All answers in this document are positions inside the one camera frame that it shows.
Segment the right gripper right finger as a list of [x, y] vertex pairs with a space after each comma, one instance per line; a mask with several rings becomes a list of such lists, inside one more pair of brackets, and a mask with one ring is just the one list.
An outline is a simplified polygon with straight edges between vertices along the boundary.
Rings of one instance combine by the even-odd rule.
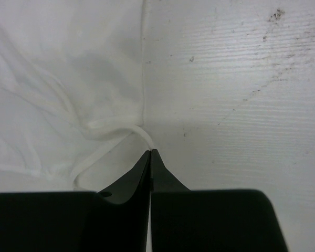
[[192, 191], [151, 152], [153, 251], [287, 251], [276, 213], [259, 190]]

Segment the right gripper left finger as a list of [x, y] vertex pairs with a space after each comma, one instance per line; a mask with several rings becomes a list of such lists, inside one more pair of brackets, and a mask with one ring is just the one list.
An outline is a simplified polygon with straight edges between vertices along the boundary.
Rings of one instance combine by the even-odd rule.
[[150, 159], [99, 192], [0, 193], [0, 251], [145, 251]]

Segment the white tank top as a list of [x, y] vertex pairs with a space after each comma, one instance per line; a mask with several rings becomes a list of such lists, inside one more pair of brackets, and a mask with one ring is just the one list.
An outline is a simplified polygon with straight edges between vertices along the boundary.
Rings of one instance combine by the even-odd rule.
[[143, 130], [145, 1], [0, 1], [0, 192], [71, 190]]

